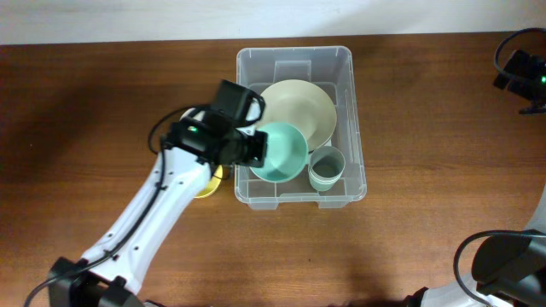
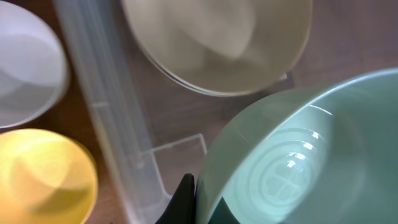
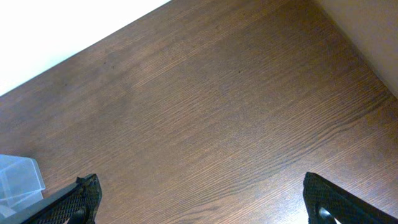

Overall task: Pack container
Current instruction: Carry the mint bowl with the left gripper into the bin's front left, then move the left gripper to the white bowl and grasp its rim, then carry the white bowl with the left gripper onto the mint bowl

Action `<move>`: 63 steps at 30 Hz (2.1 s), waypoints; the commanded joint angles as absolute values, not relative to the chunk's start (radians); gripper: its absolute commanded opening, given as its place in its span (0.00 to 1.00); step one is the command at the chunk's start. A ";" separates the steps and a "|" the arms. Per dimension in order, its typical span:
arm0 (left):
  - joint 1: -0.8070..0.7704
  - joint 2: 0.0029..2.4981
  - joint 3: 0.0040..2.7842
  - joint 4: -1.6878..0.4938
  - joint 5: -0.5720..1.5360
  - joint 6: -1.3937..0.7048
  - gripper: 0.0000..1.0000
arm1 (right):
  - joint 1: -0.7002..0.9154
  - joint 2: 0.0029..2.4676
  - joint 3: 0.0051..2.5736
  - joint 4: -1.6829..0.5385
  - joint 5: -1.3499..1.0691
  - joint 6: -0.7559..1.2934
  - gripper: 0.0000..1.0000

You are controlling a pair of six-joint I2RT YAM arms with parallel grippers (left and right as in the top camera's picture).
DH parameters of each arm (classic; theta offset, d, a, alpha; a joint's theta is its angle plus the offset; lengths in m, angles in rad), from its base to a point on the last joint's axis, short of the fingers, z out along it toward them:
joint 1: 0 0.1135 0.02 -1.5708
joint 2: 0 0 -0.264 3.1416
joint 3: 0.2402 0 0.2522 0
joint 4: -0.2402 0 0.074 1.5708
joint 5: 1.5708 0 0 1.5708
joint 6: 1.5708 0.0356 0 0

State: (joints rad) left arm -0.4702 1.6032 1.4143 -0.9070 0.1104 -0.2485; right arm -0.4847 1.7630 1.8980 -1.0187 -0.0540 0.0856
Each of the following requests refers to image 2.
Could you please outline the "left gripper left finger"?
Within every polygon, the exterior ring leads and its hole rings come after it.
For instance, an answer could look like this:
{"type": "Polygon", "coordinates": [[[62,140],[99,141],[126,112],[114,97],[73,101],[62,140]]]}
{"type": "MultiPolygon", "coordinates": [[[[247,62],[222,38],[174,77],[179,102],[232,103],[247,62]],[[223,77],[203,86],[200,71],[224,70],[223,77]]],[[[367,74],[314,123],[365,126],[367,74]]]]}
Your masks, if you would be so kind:
{"type": "Polygon", "coordinates": [[[195,224],[195,214],[195,179],[192,174],[187,173],[155,224],[195,224]]]}

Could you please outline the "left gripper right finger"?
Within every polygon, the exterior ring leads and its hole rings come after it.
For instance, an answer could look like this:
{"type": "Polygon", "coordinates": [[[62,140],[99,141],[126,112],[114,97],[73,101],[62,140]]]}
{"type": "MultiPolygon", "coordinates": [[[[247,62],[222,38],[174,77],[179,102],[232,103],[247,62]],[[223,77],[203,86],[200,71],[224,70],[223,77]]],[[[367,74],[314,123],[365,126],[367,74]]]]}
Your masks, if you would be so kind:
{"type": "Polygon", "coordinates": [[[222,197],[213,212],[209,224],[239,224],[237,219],[231,213],[227,203],[222,197]]]}

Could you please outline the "green bowl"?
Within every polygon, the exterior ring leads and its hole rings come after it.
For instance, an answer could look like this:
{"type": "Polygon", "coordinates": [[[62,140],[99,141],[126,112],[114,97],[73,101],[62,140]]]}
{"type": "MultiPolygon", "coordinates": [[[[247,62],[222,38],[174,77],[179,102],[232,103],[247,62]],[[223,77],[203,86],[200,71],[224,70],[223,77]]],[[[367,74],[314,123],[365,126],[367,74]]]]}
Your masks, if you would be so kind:
{"type": "Polygon", "coordinates": [[[269,95],[237,114],[197,180],[239,223],[396,223],[397,69],[269,95]]]}

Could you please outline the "yellow bowl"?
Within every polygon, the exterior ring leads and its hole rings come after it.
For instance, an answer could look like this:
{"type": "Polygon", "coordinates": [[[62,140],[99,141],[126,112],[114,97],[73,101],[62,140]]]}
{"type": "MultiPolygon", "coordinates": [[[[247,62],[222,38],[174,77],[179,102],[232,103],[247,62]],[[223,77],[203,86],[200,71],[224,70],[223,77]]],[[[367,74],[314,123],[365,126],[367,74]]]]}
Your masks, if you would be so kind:
{"type": "Polygon", "coordinates": [[[78,141],[44,129],[1,134],[1,223],[76,223],[98,195],[96,162],[78,141]]]}

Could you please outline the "beige plate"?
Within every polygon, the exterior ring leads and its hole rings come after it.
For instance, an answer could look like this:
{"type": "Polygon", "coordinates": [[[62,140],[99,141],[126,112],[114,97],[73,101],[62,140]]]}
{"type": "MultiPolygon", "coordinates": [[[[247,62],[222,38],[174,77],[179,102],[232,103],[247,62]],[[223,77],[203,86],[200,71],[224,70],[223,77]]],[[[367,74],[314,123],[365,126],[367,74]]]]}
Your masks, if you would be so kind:
{"type": "Polygon", "coordinates": [[[123,0],[146,57],[186,88],[212,96],[261,91],[295,66],[312,0],[123,0]]]}

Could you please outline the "white bowl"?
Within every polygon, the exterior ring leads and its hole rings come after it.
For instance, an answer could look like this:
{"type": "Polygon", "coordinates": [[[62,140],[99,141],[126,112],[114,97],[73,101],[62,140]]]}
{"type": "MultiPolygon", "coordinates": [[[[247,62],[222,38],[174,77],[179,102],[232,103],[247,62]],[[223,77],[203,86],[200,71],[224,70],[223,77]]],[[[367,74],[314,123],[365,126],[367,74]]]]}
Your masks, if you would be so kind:
{"type": "Polygon", "coordinates": [[[39,16],[1,1],[1,127],[28,123],[55,106],[70,82],[67,58],[39,16]]]}

